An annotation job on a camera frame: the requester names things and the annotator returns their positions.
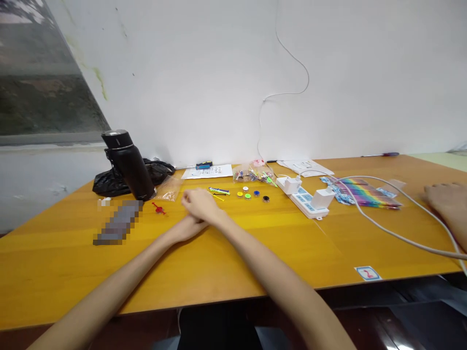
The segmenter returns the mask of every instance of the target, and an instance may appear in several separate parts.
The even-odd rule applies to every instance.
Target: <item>black thermos bottle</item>
[[[102,133],[107,145],[106,154],[115,169],[123,176],[137,200],[147,201],[156,195],[140,151],[126,130]]]

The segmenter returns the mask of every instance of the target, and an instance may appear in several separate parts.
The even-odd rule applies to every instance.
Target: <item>instruction sheet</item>
[[[198,178],[212,178],[212,177],[225,177],[225,176],[233,176],[232,173],[232,165],[231,164],[224,164],[224,165],[213,165],[209,169],[187,169],[185,173],[181,177],[183,180],[189,179],[198,179]]]
[[[310,176],[325,176],[323,173],[319,173],[320,171],[334,175],[332,171],[328,168],[319,165],[317,162],[311,159],[302,159],[302,160],[278,160],[277,164],[282,165],[283,167],[289,168],[296,172],[297,174],[306,171],[302,174],[303,177],[310,177]]]

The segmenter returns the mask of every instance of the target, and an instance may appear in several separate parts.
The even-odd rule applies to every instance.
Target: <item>human arm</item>
[[[187,191],[182,204],[221,231],[272,300],[290,317],[307,347],[354,350],[355,346],[324,300],[290,267],[219,209],[205,190]]]
[[[110,275],[28,349],[79,350],[89,345],[167,249],[175,243],[190,239],[206,226],[206,223],[199,223],[191,215],[183,218]]]

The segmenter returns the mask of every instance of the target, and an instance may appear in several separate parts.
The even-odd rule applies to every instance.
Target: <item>power strip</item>
[[[276,184],[284,190],[286,177],[279,177],[276,180]],[[303,187],[300,186],[297,193],[288,194],[293,203],[305,214],[308,219],[322,220],[326,215],[329,214],[329,209],[314,209],[311,206],[311,200],[313,196],[310,195]]]

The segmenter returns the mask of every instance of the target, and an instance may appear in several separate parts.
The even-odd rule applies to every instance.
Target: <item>yellow stick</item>
[[[212,195],[213,195],[214,197],[216,197],[217,199],[220,199],[222,202],[225,201],[225,199],[222,199],[222,198],[220,198],[220,197],[217,197],[214,193],[212,193]]]

